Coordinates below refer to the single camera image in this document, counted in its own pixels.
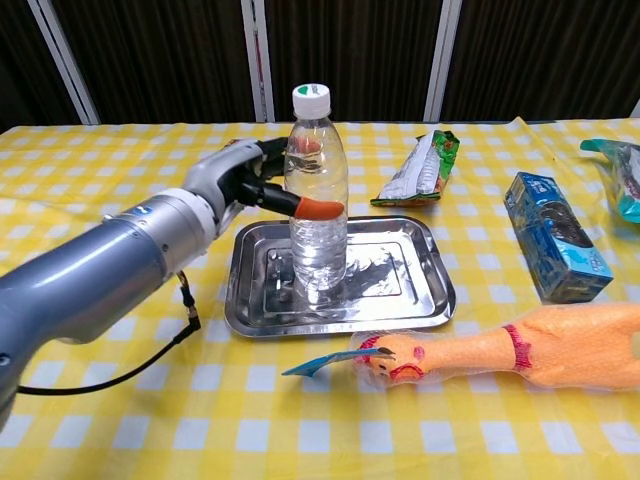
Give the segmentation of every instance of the yellow checkered tablecloth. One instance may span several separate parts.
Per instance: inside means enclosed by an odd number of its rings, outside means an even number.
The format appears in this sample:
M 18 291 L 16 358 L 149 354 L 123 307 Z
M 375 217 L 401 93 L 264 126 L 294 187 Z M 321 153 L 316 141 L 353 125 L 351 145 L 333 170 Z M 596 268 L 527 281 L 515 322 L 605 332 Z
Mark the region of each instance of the yellow checkered tablecloth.
M 610 263 L 597 301 L 640 299 L 640 228 L 612 214 L 609 180 L 582 139 L 640 143 L 640 120 L 529 126 L 451 125 L 461 140 L 433 209 L 368 201 L 434 126 L 339 124 L 350 167 L 351 215 L 410 215 L 435 234 L 458 296 L 442 331 L 504 324 L 539 305 L 502 198 L 519 170 L 555 177 Z M 0 135 L 0 266 L 5 273 L 115 213 L 179 186 L 196 160 L 233 138 L 287 135 L 290 125 L 20 127 Z M 0 434 L 0 478 L 637 478 L 636 392 L 533 388 L 515 374 L 371 389 L 323 369 L 285 369 L 348 338 L 256 341 L 232 334 L 223 303 L 233 241 L 244 225 L 279 218 L 247 209 L 187 274 L 204 328 L 121 386 L 85 396 L 19 396 Z M 23 383 L 77 386 L 128 371 L 184 324 L 165 285 L 94 343 L 47 344 Z

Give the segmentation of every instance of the metal tray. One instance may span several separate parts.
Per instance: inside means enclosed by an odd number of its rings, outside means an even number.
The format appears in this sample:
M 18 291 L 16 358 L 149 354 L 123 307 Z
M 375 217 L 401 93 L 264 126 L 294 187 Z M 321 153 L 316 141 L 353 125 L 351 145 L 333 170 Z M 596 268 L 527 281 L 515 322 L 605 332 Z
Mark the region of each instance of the metal tray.
M 345 278 L 311 294 L 294 278 L 289 223 L 276 221 L 238 233 L 225 316 L 250 337 L 332 334 L 434 327 L 455 304 L 433 236 L 415 219 L 350 218 Z

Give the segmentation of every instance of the white bottle cap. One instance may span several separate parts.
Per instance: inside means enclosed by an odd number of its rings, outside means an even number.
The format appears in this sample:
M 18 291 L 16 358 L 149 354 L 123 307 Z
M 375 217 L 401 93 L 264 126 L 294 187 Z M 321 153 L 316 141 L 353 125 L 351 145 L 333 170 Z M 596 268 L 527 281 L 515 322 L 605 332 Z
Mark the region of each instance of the white bottle cap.
M 293 111 L 303 120 L 318 120 L 331 113 L 329 88 L 319 83 L 307 83 L 293 89 Z

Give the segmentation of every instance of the snack bag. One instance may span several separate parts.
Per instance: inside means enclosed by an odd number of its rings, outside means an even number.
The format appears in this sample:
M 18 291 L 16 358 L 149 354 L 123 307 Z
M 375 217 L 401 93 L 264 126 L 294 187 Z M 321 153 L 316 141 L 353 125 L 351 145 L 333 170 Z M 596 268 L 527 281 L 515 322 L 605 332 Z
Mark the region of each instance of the snack bag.
M 371 205 L 416 207 L 442 196 L 458 153 L 460 141 L 449 131 L 435 130 L 420 137 L 402 168 Z
M 618 213 L 629 222 L 640 223 L 640 145 L 593 138 L 583 141 L 580 149 L 607 157 L 613 167 Z

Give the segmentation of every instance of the rubber chicken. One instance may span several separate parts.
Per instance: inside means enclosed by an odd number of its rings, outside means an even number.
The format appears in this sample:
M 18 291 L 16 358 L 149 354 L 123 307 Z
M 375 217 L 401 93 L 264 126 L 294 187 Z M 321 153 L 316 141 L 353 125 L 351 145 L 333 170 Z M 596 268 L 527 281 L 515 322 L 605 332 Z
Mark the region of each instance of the rubber chicken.
M 640 386 L 640 304 L 543 306 L 477 335 L 393 333 L 360 346 L 381 347 L 392 357 L 356 361 L 387 385 L 417 383 L 432 372 L 514 371 L 546 387 L 632 388 Z

